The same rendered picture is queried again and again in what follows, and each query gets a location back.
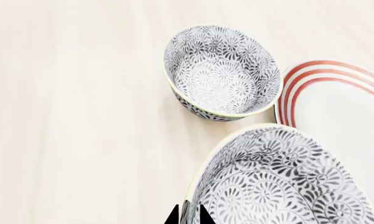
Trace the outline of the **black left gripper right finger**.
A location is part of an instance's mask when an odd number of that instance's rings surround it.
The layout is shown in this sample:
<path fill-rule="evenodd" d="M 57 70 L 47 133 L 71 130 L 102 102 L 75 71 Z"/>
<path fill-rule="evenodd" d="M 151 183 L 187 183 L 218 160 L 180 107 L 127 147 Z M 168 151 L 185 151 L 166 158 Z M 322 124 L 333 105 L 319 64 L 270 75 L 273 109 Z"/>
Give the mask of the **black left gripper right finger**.
<path fill-rule="evenodd" d="M 204 205 L 200 205 L 200 224 L 213 224 L 213 218 L 210 216 Z"/>

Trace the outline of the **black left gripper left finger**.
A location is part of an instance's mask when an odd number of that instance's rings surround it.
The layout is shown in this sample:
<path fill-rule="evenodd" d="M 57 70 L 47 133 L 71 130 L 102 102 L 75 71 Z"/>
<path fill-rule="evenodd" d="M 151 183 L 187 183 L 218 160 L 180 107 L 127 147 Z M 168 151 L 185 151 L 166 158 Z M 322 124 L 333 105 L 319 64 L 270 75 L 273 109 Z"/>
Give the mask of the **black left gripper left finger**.
<path fill-rule="evenodd" d="M 179 205 L 175 205 L 164 224 L 179 224 Z"/>

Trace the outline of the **red striped white plate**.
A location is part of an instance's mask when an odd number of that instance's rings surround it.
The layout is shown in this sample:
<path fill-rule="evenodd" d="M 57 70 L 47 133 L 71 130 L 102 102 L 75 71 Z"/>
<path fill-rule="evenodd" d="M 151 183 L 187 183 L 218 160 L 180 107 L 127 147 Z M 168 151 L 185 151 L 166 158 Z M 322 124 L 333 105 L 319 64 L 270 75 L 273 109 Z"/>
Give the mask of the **red striped white plate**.
<path fill-rule="evenodd" d="M 283 73 L 276 122 L 319 141 L 350 171 L 374 206 L 374 72 L 331 59 Z"/>

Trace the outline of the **black floral patterned bowl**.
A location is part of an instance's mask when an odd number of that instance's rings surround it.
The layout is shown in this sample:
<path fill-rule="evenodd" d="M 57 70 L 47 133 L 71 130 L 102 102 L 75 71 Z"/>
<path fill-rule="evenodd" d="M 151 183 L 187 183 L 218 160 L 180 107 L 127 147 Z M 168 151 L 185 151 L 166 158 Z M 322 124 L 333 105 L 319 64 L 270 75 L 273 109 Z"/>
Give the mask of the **black floral patterned bowl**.
<path fill-rule="evenodd" d="M 374 224 L 349 171 L 315 139 L 274 123 L 247 126 L 209 152 L 180 224 Z"/>
<path fill-rule="evenodd" d="M 164 49 L 164 75 L 189 112 L 236 121 L 272 107 L 283 90 L 273 56 L 254 38 L 229 27 L 194 26 Z"/>

